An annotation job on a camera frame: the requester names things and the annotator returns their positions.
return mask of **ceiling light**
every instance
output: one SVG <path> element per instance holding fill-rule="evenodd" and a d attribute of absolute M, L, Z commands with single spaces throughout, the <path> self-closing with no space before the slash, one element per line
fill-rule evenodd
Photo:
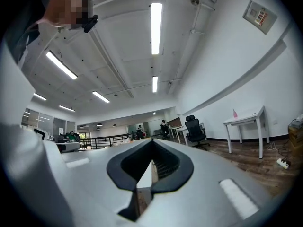
<path fill-rule="evenodd" d="M 59 105 L 59 107 L 60 107 L 60 108 L 64 108 L 64 109 L 66 109 L 66 110 L 70 110 L 70 111 L 72 111 L 72 112 L 75 112 L 75 110 L 70 109 L 70 108 L 67 108 L 67 107 L 64 107 L 64 106 L 62 106 L 62 105 Z"/>
<path fill-rule="evenodd" d="M 68 69 L 51 51 L 49 51 L 46 56 L 61 70 L 63 70 L 72 79 L 76 79 L 77 75 Z"/>
<path fill-rule="evenodd" d="M 157 92 L 158 76 L 152 77 L 152 92 Z"/>
<path fill-rule="evenodd" d="M 151 11 L 151 54 L 156 55 L 160 47 L 162 4 L 152 3 Z"/>
<path fill-rule="evenodd" d="M 45 97 L 42 97 L 42 96 L 40 96 L 39 94 L 37 94 L 37 93 L 34 93 L 34 96 L 36 96 L 36 97 L 38 97 L 38 98 L 40 98 L 40 99 L 42 99 L 42 100 L 46 100 L 46 98 Z"/>
<path fill-rule="evenodd" d="M 94 91 L 93 94 L 96 95 L 98 98 L 102 99 L 104 102 L 109 103 L 109 100 L 103 97 L 99 92 Z"/>

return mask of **floor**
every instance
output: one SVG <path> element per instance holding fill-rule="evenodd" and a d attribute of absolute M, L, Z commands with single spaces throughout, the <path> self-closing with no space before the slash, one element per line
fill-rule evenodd
<path fill-rule="evenodd" d="M 170 141 L 178 143 L 177 138 L 170 138 Z M 185 145 L 183 136 L 180 137 L 181 143 Z M 287 160 L 291 162 L 289 169 L 285 170 L 277 164 L 277 158 L 284 158 L 278 154 L 277 150 L 268 150 L 269 144 L 264 144 L 263 159 L 259 159 L 259 143 L 237 143 L 232 142 L 233 153 L 229 154 L 228 144 L 225 141 L 206 140 L 210 146 L 204 146 L 209 152 L 218 154 L 232 162 L 235 166 L 247 172 L 250 176 L 259 181 L 272 196 L 288 190 L 295 177 L 300 173 L 302 157 L 293 157 L 288 152 L 288 140 L 275 141 L 276 149 L 283 155 L 288 155 Z"/>

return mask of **black railing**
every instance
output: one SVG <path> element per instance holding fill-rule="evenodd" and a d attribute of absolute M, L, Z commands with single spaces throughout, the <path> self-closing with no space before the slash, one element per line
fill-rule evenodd
<path fill-rule="evenodd" d="M 129 137 L 132 138 L 132 134 L 121 134 L 106 137 L 81 139 L 81 147 L 88 149 L 102 149 L 105 147 L 111 147 L 114 143 L 122 142 Z"/>

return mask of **desk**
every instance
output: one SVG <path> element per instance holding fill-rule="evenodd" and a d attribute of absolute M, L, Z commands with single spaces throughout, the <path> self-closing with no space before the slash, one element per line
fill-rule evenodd
<path fill-rule="evenodd" d="M 174 132 L 173 132 L 173 130 L 175 130 L 175 132 L 176 132 L 176 136 L 177 136 L 177 129 L 179 129 L 179 128 L 182 128 L 182 126 L 178 126 L 178 127 L 173 127 L 173 128 L 169 128 L 169 130 L 171 131 L 171 135 L 172 135 L 172 137 L 174 138 Z"/>
<path fill-rule="evenodd" d="M 226 133 L 227 133 L 228 150 L 229 150 L 230 154 L 232 153 L 232 143 L 231 143 L 231 138 L 229 136 L 227 125 L 230 124 L 231 126 L 237 126 L 240 143 L 242 143 L 240 126 L 256 122 L 257 127 L 258 127 L 259 144 L 260 144 L 259 158 L 260 159 L 263 158 L 263 138 L 262 138 L 261 121 L 260 121 L 260 116 L 262 115 L 262 113 L 264 113 L 264 116 L 265 116 L 265 127 L 266 127 L 266 132 L 267 132 L 266 142 L 269 143 L 269 128 L 268 128 L 267 116 L 266 116 L 264 106 L 258 107 L 258 108 L 252 109 L 252 110 L 248 110 L 246 112 L 241 113 L 236 118 L 232 117 L 223 122 L 223 125 L 225 126 Z"/>
<path fill-rule="evenodd" d="M 203 124 L 203 123 L 200 123 L 199 125 L 200 125 L 200 127 L 202 126 L 202 130 L 204 131 L 204 134 L 205 134 L 204 124 Z M 185 144 L 188 146 L 188 142 L 187 142 L 187 139 L 186 139 L 186 132 L 188 132 L 187 127 L 181 127 L 181 128 L 179 128 L 179 129 L 176 129 L 176 133 L 177 133 L 177 137 L 178 137 L 178 140 L 179 140 L 179 144 L 181 144 L 181 141 L 180 141 L 178 132 L 182 132 L 182 133 L 183 133 L 183 137 L 184 137 L 184 140 L 185 140 Z"/>

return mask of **pink bottle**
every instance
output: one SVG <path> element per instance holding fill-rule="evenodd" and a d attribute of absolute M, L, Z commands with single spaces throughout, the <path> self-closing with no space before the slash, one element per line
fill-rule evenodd
<path fill-rule="evenodd" d="M 233 117 L 238 118 L 238 115 L 237 115 L 236 111 L 234 109 L 232 109 L 232 110 L 233 110 Z"/>

